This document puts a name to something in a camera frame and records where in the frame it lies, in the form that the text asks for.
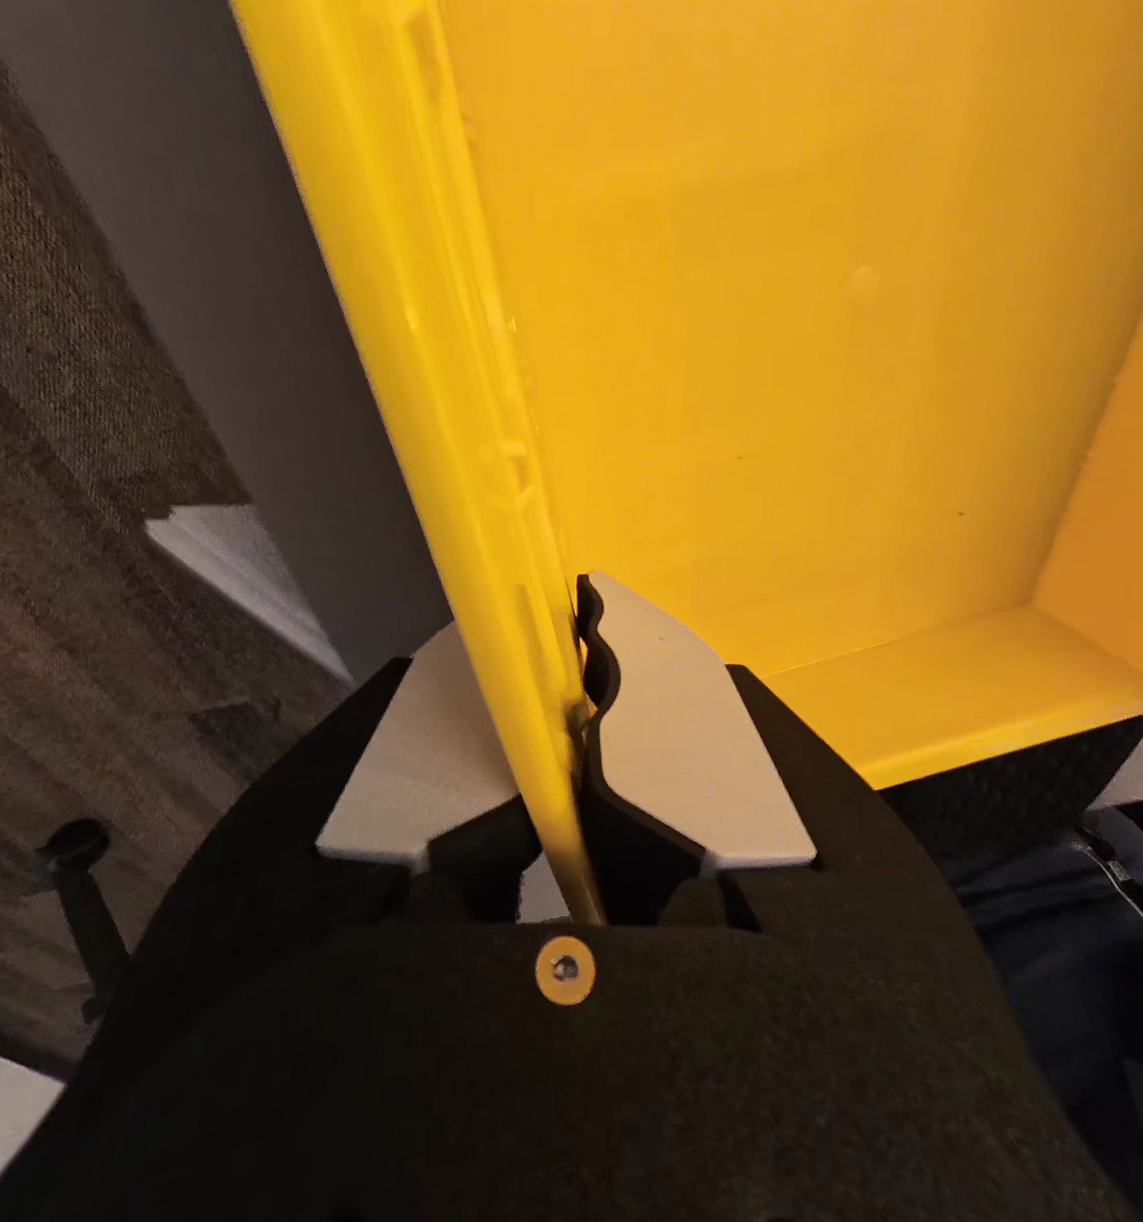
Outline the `white desk foot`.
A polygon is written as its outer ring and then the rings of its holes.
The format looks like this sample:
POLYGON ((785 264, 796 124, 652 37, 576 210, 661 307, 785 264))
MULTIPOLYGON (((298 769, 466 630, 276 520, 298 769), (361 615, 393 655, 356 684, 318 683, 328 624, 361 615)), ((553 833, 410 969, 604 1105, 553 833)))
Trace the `white desk foot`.
POLYGON ((155 546, 296 652, 353 683, 253 503, 172 506, 144 530, 155 546))

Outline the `yellow plastic bin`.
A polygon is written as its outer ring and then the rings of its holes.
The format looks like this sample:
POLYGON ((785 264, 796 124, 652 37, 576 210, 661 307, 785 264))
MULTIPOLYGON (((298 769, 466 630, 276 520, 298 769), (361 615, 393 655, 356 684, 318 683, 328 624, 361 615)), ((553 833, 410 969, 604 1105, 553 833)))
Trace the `yellow plastic bin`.
POLYGON ((1143 3, 232 3, 572 913, 604 571, 887 788, 1143 714, 1143 3))

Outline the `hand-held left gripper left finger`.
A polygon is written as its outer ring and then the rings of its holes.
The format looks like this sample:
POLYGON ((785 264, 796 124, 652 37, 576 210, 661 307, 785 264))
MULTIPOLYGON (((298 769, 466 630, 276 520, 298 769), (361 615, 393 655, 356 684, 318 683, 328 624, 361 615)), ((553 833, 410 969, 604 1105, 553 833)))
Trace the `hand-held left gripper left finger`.
POLYGON ((455 624, 413 656, 316 839, 412 877, 519 877, 533 819, 455 624))

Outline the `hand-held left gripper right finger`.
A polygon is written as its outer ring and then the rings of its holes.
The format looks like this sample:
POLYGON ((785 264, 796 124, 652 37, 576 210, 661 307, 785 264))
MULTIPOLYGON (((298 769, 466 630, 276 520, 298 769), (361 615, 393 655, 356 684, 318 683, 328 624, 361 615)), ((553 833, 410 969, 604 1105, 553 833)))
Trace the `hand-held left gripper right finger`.
POLYGON ((604 571, 578 578, 584 778, 708 872, 804 867, 818 849, 726 662, 604 571))

